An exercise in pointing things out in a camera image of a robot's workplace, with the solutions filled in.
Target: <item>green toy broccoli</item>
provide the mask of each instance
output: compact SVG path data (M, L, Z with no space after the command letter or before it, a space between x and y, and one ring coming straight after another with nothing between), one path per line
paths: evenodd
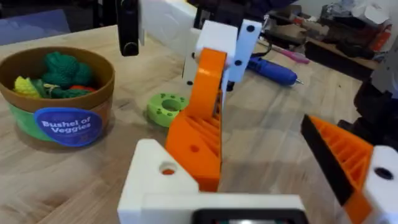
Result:
M54 52L45 56L48 72L43 75L43 82L58 85L63 89L72 85L89 86L93 81L93 72L85 63L75 57Z

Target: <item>black screw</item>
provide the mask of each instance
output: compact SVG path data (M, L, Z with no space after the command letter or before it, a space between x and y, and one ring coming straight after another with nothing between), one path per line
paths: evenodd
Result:
M394 178L394 175L391 174L389 170L383 167L377 167L374 169L374 172L381 178L386 179L386 180L392 180Z
M247 26L247 27L246 27L246 30L247 30L248 32L253 32L253 31L254 31L254 26L253 26L253 25Z
M242 65L242 61L241 61L241 60L236 60L236 61L235 61L235 65L236 65L236 66Z

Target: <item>blue screwdriver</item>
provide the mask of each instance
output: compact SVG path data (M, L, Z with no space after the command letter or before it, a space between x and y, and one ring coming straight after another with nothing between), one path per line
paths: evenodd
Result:
M290 69L264 60L261 57L250 58L247 68L280 85L287 86L293 85L294 83L304 84L301 80L297 79L296 73Z

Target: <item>screw hole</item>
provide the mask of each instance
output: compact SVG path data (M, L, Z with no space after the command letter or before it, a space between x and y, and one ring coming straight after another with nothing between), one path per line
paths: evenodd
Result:
M159 171L163 175L173 175L177 170L177 166L171 162L163 162L159 167Z
M192 146L191 146L191 151L192 151L192 152L199 152L199 147L198 147L198 146L192 145Z
M236 60L236 61L235 61L235 65L236 65L236 66L242 65L242 61L241 61L241 60Z
M383 167L377 167L374 169L374 172L381 178L386 179L386 180L392 180L394 179L394 175L387 170L386 168Z
M246 30L247 30L248 32L253 32L253 31L254 31L254 26L253 26L253 25L247 26L247 27L246 27Z
M181 109L181 104L177 100L167 99L162 102L162 107L168 111L178 111Z

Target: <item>black cable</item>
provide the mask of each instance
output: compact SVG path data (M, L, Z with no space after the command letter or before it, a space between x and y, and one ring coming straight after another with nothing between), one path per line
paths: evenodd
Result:
M272 50L272 43L271 42L268 42L268 46L267 45L265 45L265 44L263 44L263 43L261 43L261 42L258 42L259 44L261 44L261 45L263 45L263 46L265 46L265 47L267 47L267 51L266 52L259 52L259 53L253 53L253 54L251 54L251 58L254 58L254 57L263 57L263 56L265 56L265 55L267 55L271 50Z

